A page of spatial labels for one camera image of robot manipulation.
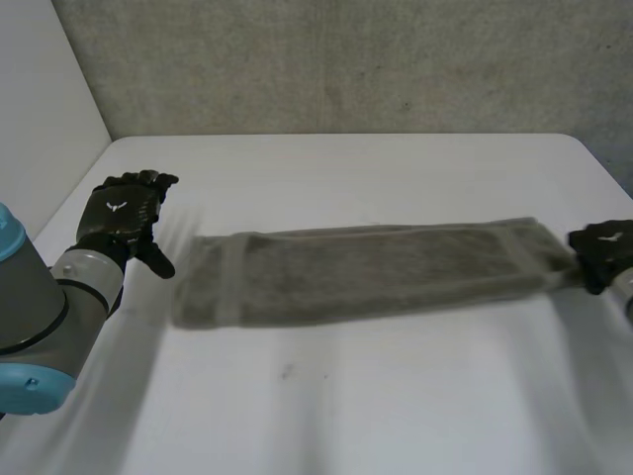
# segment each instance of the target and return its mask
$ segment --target white table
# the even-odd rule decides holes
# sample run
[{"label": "white table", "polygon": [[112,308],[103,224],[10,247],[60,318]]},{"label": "white table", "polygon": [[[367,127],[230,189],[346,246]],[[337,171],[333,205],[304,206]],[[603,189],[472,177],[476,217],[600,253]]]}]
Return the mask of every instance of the white table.
[{"label": "white table", "polygon": [[[91,189],[154,168],[157,240],[534,216],[560,238],[633,202],[557,135],[132,138],[113,143],[36,241],[73,242]],[[607,299],[287,330],[188,331],[177,279],[129,267],[58,412],[0,424],[3,474],[595,474],[633,467],[633,337]]]}]

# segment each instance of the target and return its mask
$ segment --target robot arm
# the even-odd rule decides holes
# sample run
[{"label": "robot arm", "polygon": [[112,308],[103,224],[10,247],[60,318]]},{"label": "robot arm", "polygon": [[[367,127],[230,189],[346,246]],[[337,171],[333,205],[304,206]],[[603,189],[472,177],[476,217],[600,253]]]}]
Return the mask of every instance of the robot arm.
[{"label": "robot arm", "polygon": [[45,414],[63,404],[119,306],[129,259],[174,275],[152,225],[177,181],[155,171],[108,178],[88,200],[77,244],[51,270],[0,206],[0,413]]}]

